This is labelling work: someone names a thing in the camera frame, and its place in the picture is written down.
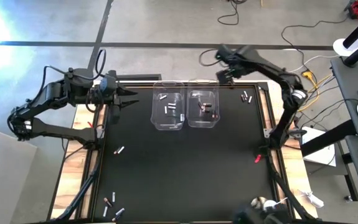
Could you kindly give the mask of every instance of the clear plastic container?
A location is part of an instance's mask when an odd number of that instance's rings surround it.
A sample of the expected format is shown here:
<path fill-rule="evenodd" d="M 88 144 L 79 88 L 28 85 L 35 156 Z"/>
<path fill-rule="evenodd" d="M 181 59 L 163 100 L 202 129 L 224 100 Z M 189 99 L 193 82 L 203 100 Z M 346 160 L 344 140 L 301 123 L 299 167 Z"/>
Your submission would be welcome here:
<path fill-rule="evenodd" d="M 154 84 L 151 122 L 156 129 L 177 131 L 183 127 L 186 107 L 185 94 L 186 89 L 181 82 L 156 82 Z M 175 104 L 175 109 L 169 109 L 168 103 Z"/>
<path fill-rule="evenodd" d="M 190 80 L 187 88 L 189 126 L 213 128 L 219 119 L 219 83 L 216 80 Z"/>

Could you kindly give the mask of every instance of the concrete floor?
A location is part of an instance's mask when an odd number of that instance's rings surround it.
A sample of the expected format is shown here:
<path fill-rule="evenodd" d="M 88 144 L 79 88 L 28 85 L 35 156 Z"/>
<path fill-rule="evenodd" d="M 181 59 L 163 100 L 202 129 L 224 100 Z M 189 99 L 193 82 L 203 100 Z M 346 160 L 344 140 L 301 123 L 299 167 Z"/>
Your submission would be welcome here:
<path fill-rule="evenodd" d="M 115 0 L 113 1 L 103 42 L 164 42 L 210 44 L 286 45 L 280 37 L 285 26 L 313 25 L 318 20 L 340 21 L 348 0 L 257 0 L 239 5 L 240 24 L 224 26 L 216 18 L 232 13 L 224 0 Z M 95 42 L 107 0 L 67 1 L 0 1 L 0 40 L 35 42 Z M 331 45 L 345 37 L 358 21 L 342 24 L 321 24 L 313 29 L 288 29 L 285 36 L 296 45 Z M 51 64 L 61 69 L 86 68 L 93 47 L 15 47 L 0 46 L 0 132 L 11 135 L 6 126 L 10 110 L 36 94 L 42 68 Z M 214 78 L 219 65 L 202 67 L 198 55 L 204 49 L 107 49 L 106 69 L 118 74 L 161 73 L 163 79 Z M 288 70 L 301 65 L 299 52 L 293 50 L 260 50 L 271 62 Z M 304 51 L 305 58 L 335 55 L 331 51 Z M 205 62 L 213 62 L 207 54 Z M 319 58 L 308 67 L 322 79 L 330 74 L 329 59 Z M 46 82 L 61 76 L 50 72 Z M 266 79 L 259 73 L 246 80 Z M 336 86 L 332 81 L 324 87 Z M 326 93 L 305 113 L 314 116 L 333 102 L 342 99 L 338 89 Z M 47 111 L 39 117 L 47 123 L 71 126 L 75 108 L 67 106 Z M 349 119 L 342 106 L 321 124 L 333 128 Z M 40 149 L 35 155 L 24 190 L 13 215 L 13 223 L 44 220 L 59 174 L 63 151 L 59 139 L 36 138 L 31 143 Z M 325 201 L 318 209 L 319 217 L 327 221 L 358 223 L 358 202 L 345 203 L 349 194 L 343 176 L 309 177 L 313 192 Z"/>

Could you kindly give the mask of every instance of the wooden table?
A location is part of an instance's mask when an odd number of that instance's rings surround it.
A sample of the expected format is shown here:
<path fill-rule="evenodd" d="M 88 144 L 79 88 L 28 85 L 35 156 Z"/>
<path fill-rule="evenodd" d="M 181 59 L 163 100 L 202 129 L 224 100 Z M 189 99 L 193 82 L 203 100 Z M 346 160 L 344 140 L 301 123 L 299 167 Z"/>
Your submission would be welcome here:
<path fill-rule="evenodd" d="M 283 114 L 283 102 L 281 100 L 281 88 L 280 86 L 273 81 L 247 81 L 249 82 L 265 82 L 269 88 L 271 105 L 273 108 L 274 117 L 276 119 L 276 123 L 280 120 L 281 115 Z M 271 128 L 270 125 L 270 116 L 268 114 L 268 106 L 267 106 L 267 98 L 265 92 L 260 90 L 261 102 L 263 105 L 263 112 L 265 117 L 265 124 L 267 128 Z M 101 111 L 99 117 L 99 123 L 102 122 L 104 117 L 104 110 Z M 75 129 L 83 129 L 88 128 L 89 123 L 93 121 L 93 113 L 89 112 L 85 105 L 78 105 L 77 112 L 75 114 L 74 122 L 72 128 Z M 287 145 L 293 147 L 299 147 L 299 142 L 294 139 L 289 139 L 286 142 Z M 67 148 L 66 155 L 69 155 L 71 152 L 78 149 L 81 145 L 78 142 L 70 141 Z M 308 211 L 308 213 L 314 217 L 317 217 L 316 208 L 311 205 L 306 197 L 300 197 L 301 193 L 299 190 L 309 192 L 310 184 L 308 175 L 306 173 L 306 168 L 304 166 L 302 153 L 300 150 L 292 149 L 289 147 L 282 147 L 282 155 L 285 165 L 285 171 L 289 183 L 289 187 L 293 194 L 297 197 L 301 205 Z M 67 161 L 64 162 L 62 166 L 62 171 L 60 175 L 60 179 L 57 188 L 57 193 L 55 196 L 55 200 L 53 201 L 53 209 L 51 213 L 51 218 L 56 218 L 62 214 L 62 212 L 67 208 L 73 198 L 76 196 L 80 189 L 80 184 L 82 181 L 83 169 L 85 166 L 85 158 L 87 151 L 82 149 L 70 157 Z M 90 165 L 91 169 L 93 169 L 95 158 L 97 152 L 93 152 L 92 155 L 92 163 Z M 279 170 L 276 151 L 272 152 L 273 160 L 275 162 L 276 169 Z M 88 211 L 88 204 L 90 198 L 90 191 L 92 188 L 89 188 L 82 207 L 82 218 L 86 217 Z M 279 192 L 280 198 L 285 198 L 283 192 L 280 189 Z"/>

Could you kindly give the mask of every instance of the transparent bin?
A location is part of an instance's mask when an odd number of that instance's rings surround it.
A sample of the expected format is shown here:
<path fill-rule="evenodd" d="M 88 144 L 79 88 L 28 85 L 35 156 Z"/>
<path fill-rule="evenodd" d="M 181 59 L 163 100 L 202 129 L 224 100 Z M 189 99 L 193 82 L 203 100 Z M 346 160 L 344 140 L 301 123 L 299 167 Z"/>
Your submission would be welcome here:
<path fill-rule="evenodd" d="M 160 131 L 177 131 L 185 120 L 186 89 L 181 82 L 156 82 L 153 93 L 153 113 L 151 122 Z M 168 109 L 168 103 L 176 104 L 176 109 Z"/>
<path fill-rule="evenodd" d="M 202 110 L 200 104 L 209 103 Z M 187 120 L 193 128 L 213 128 L 219 121 L 219 83 L 217 80 L 190 80 L 187 88 Z"/>

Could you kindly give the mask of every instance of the gray floor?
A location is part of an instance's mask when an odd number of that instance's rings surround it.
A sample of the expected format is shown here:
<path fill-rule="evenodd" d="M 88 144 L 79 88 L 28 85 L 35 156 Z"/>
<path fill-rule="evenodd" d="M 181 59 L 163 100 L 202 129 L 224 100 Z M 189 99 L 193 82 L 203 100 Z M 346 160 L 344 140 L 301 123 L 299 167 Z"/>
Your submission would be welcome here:
<path fill-rule="evenodd" d="M 67 1 L 0 1 L 0 40 L 94 42 L 107 0 Z M 104 42 L 164 42 L 211 44 L 286 45 L 280 37 L 288 25 L 313 25 L 318 20 L 340 21 L 347 0 L 249 0 L 239 5 L 240 24 L 224 26 L 216 18 L 232 13 L 224 0 L 115 0 L 103 36 Z M 313 29 L 288 29 L 285 36 L 296 45 L 331 45 L 345 37 L 358 21 L 321 24 Z M 33 97 L 40 85 L 42 68 L 51 64 L 61 69 L 87 67 L 92 47 L 14 47 L 0 46 L 0 131 L 11 135 L 6 126 L 10 110 Z M 163 79 L 214 78 L 219 65 L 201 67 L 198 55 L 202 49 L 107 49 L 106 69 L 119 74 L 161 73 Z M 305 58 L 335 55 L 331 51 L 305 51 Z M 288 70 L 301 65 L 299 52 L 261 50 L 260 54 Z M 205 62 L 213 62 L 207 54 Z M 308 67 L 322 79 L 330 74 L 329 59 L 319 58 Z M 47 82 L 60 78 L 50 72 Z M 266 79 L 253 73 L 243 79 Z M 332 81 L 324 88 L 336 86 Z M 305 113 L 314 116 L 340 100 L 338 89 L 332 90 Z M 40 115 L 45 122 L 71 126 L 75 108 L 67 106 Z M 349 119 L 344 106 L 321 122 L 333 128 Z M 14 213 L 13 223 L 37 222 L 47 216 L 61 161 L 59 139 L 36 138 L 31 143 L 40 149 L 35 155 L 29 176 Z M 328 221 L 358 223 L 358 202 L 345 203 L 348 194 L 344 178 L 309 177 L 314 193 L 325 201 L 319 217 Z"/>

